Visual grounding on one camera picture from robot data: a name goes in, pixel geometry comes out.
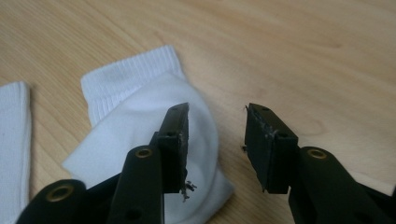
brass screw hole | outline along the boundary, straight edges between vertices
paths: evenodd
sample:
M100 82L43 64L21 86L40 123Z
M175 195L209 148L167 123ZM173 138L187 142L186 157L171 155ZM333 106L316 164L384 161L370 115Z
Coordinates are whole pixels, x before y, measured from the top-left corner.
M135 153L137 158L144 159L146 157L150 157L152 155L152 151L149 148L139 149Z
M326 153L318 149L314 149L314 148L308 149L307 153L309 156L315 159L324 160L327 158Z
M47 193L46 199L51 203L56 203L69 197L73 193L73 191L73 185L63 184Z

